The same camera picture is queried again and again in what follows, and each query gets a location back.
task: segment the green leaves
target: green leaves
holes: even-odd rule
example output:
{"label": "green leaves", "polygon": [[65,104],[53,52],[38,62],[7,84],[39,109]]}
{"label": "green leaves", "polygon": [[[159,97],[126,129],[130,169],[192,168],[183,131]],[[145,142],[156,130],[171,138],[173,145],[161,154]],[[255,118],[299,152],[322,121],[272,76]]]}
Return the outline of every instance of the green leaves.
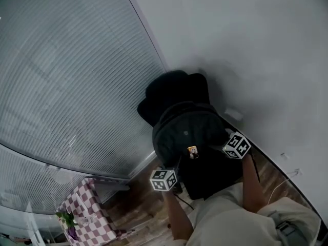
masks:
{"label": "green leaves", "polygon": [[74,227],[78,224],[74,223],[73,213],[56,212],[56,215],[63,223],[66,223],[67,227]]}

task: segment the wooden floor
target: wooden floor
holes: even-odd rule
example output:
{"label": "wooden floor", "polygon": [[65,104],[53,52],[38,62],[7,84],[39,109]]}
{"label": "wooden floor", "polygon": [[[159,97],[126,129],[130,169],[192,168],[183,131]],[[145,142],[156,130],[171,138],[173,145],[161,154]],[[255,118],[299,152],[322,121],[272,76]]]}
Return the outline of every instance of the wooden floor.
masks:
{"label": "wooden floor", "polygon": [[[265,196],[268,199],[274,188],[282,183],[285,177],[256,149],[253,149],[253,157],[256,161]],[[158,165],[158,160],[151,162],[146,169],[131,181],[129,191],[116,193],[105,205],[117,227],[128,226],[131,222],[145,218],[148,215],[151,216],[151,219],[139,226],[134,234],[121,241],[112,242],[109,244],[110,246],[164,245],[166,241],[172,240],[171,231],[167,228],[168,217],[161,193],[154,192],[149,182],[152,170],[156,169]],[[302,195],[289,181],[276,189],[271,202],[284,196],[310,208]],[[200,202],[199,200],[192,201],[189,199],[185,189],[180,197],[193,207],[196,207]],[[187,213],[191,212],[191,209],[184,203],[181,203],[181,205]]]}

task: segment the black backpack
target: black backpack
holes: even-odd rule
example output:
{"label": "black backpack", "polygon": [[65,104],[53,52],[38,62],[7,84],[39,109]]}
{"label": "black backpack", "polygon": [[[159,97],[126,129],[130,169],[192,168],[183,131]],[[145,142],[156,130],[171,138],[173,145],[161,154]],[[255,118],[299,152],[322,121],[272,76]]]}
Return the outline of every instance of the black backpack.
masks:
{"label": "black backpack", "polygon": [[181,102],[168,108],[153,128],[153,145],[165,167],[173,167],[188,147],[201,154],[209,147],[223,145],[228,139],[220,117],[210,104]]}

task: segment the pink and white checkered pattern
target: pink and white checkered pattern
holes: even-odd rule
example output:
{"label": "pink and white checkered pattern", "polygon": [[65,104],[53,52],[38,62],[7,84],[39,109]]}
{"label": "pink and white checkered pattern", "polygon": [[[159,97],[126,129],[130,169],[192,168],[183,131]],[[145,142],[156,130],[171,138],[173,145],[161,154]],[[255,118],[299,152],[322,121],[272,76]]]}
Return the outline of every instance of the pink and white checkered pattern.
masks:
{"label": "pink and white checkered pattern", "polygon": [[[81,198],[85,207],[80,205],[76,194]],[[102,245],[108,243],[116,238],[122,238],[132,233],[133,230],[117,230],[113,221],[108,216],[108,213],[102,208],[100,199],[95,190],[93,178],[85,178],[81,183],[71,192],[67,199],[57,209],[57,211],[66,210],[68,213],[72,212],[74,216],[88,217],[91,214],[96,214],[98,221],[85,226],[75,226],[78,241],[73,240],[64,230],[64,234],[71,245],[76,246],[92,246]]]}

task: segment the black and white cube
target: black and white cube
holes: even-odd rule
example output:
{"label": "black and white cube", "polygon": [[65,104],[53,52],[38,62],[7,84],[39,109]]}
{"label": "black and white cube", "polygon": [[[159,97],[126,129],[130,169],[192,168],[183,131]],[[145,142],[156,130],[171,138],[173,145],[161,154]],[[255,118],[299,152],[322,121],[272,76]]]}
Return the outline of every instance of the black and white cube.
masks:
{"label": "black and white cube", "polygon": [[251,145],[247,139],[239,132],[236,132],[225,145],[223,151],[229,158],[242,159],[250,148]]}
{"label": "black and white cube", "polygon": [[177,178],[173,170],[154,170],[150,183],[155,191],[169,191],[177,183]]}

